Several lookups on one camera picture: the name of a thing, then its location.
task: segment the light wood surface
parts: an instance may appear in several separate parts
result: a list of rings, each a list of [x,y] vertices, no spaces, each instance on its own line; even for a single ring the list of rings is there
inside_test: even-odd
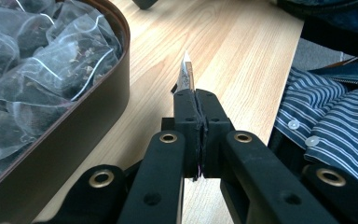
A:
[[[172,117],[170,90],[186,49],[196,88],[217,95],[237,130],[269,139],[302,21],[268,0],[159,0],[148,10],[130,0],[112,2],[131,28],[129,104],[36,220],[54,216],[90,167],[125,169],[142,159],[161,118]],[[186,180],[183,223],[231,222],[218,180]]]

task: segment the brown container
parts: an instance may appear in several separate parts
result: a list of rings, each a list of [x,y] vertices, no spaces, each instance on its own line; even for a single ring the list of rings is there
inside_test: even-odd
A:
[[[31,223],[123,113],[130,96],[130,28],[108,0],[104,14],[123,47],[119,63],[0,176],[0,223]]]

